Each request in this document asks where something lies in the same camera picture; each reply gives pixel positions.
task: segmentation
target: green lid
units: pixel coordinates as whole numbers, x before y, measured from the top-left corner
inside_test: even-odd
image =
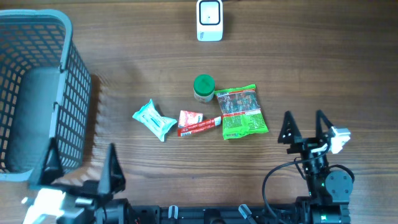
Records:
[[[199,75],[193,82],[193,90],[199,96],[208,96],[215,89],[215,82],[213,77],[203,74]]]

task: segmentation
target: basket bottom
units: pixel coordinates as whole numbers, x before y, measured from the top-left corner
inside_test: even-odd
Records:
[[[31,170],[49,146],[53,103],[60,72],[56,67],[34,68],[21,81],[5,156],[10,172]]]

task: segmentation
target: cable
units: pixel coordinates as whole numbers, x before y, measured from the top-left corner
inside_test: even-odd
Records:
[[[275,171],[277,171],[277,170],[279,170],[279,169],[281,169],[281,168],[283,168],[283,167],[291,166],[291,165],[293,165],[293,164],[302,164],[302,163],[304,163],[304,162],[310,162],[310,161],[312,161],[312,160],[319,159],[319,158],[323,157],[323,156],[326,155],[326,154],[329,152],[329,150],[330,150],[330,140],[328,140],[327,144],[328,144],[328,146],[327,146],[326,150],[325,150],[322,154],[320,154],[319,156],[314,157],[314,158],[311,158],[311,159],[306,159],[306,160],[304,160],[304,161],[287,162],[287,163],[285,163],[285,164],[282,164],[282,165],[279,165],[279,166],[273,168],[273,169],[272,169],[271,171],[269,171],[269,173],[266,175],[266,177],[264,178],[264,181],[262,182],[262,198],[264,199],[264,204],[265,204],[266,208],[268,209],[269,213],[270,213],[274,218],[278,219],[278,216],[277,216],[277,215],[275,214],[275,212],[272,210],[271,206],[270,206],[269,203],[268,203],[267,197],[266,197],[266,183],[267,183],[268,178],[269,178],[269,177],[271,176],[271,174],[273,174]],[[281,220],[281,219],[279,219],[279,223],[287,224],[285,221],[283,221],[283,220]]]
[[[339,165],[339,164],[332,165],[332,166],[328,167],[328,169],[330,170],[331,168],[334,168],[334,167],[340,168],[340,169],[344,170],[345,172],[347,172],[347,174],[351,177],[351,179],[353,180],[353,183],[354,183],[355,175],[354,175],[353,171],[351,171],[349,168],[347,168],[343,165]]]
[[[303,172],[301,171],[301,169],[300,169],[300,167],[299,167],[299,164],[296,163],[296,159],[298,159],[298,158],[299,158],[299,157],[294,158],[294,160],[293,160],[293,161],[295,162],[294,165],[296,165],[296,168],[297,168],[298,172],[300,173],[300,175],[301,175],[301,177],[303,178],[303,180],[305,180],[305,176],[304,176]]]

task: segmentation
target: white device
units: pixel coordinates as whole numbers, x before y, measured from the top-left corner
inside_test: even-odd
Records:
[[[223,38],[223,2],[197,2],[197,37],[199,41],[219,41]]]

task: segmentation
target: candy wrapper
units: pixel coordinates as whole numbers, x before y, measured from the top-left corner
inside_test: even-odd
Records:
[[[221,124],[221,117],[208,119],[206,121],[202,121],[201,123],[189,125],[187,127],[181,128],[177,130],[178,137],[184,137],[190,134],[199,133],[205,131],[210,128],[214,128]]]
[[[162,117],[156,111],[152,99],[132,117],[147,126],[162,142],[166,133],[177,122],[176,119]]]
[[[223,137],[234,139],[254,133],[267,133],[256,98],[256,85],[215,91],[223,112]]]
[[[178,127],[183,128],[189,125],[197,124],[203,121],[203,113],[195,113],[191,111],[181,111]]]

